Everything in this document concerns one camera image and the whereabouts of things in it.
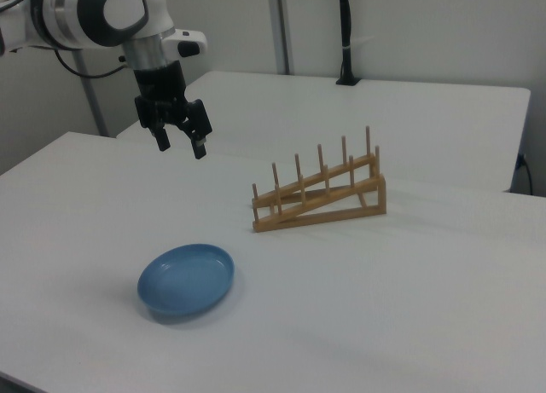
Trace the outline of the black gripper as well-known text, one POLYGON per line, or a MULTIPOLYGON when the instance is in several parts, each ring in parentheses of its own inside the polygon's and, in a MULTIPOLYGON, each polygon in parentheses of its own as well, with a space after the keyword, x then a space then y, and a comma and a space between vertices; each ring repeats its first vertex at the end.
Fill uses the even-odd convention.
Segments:
POLYGON ((156 69, 135 70, 139 95, 135 98, 137 115, 149 129, 161 152, 171 144, 165 125, 174 124, 191 140, 194 156, 206 156, 206 137, 212 126, 202 100, 187 101, 186 83, 179 62, 156 69))

